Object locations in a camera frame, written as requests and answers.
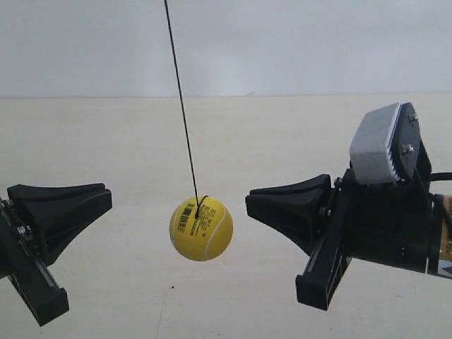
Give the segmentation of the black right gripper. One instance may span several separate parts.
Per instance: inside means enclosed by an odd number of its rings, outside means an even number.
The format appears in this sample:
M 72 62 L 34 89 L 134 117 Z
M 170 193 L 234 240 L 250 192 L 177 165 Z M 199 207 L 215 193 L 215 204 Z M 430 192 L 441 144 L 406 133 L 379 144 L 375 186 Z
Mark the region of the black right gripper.
M 327 310 L 354 258 L 420 273 L 438 258 L 436 238 L 441 231 L 434 216 L 441 202 L 430 192 L 432 165 L 413 104 L 399 103 L 391 150 L 400 179 L 361 185 L 350 163 L 336 184 L 338 200 L 327 228 L 321 209 L 330 198 L 329 174 L 252 189 L 245 198 L 250 218 L 311 255 L 296 279 L 302 304 Z

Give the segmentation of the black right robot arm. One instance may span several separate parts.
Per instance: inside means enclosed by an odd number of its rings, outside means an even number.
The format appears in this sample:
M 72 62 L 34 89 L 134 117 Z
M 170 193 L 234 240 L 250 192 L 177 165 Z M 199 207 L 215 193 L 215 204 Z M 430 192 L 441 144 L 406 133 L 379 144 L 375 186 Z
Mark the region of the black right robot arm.
M 451 197 L 430 190 L 433 172 L 411 102 L 367 112 L 343 176 L 253 189 L 246 212 L 294 242 L 309 260 L 297 301 L 327 310 L 352 259 L 451 277 Z

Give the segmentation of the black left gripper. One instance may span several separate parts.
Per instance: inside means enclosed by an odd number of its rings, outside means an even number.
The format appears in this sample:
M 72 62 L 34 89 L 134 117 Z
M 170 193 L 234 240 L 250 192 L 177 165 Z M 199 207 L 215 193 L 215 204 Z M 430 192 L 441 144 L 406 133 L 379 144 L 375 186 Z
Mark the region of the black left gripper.
M 67 292 L 47 266 L 112 209 L 112 194 L 101 183 L 16 184 L 7 193 L 13 205 L 1 200 L 1 278 L 9 280 L 37 324 L 45 326 L 69 311 Z

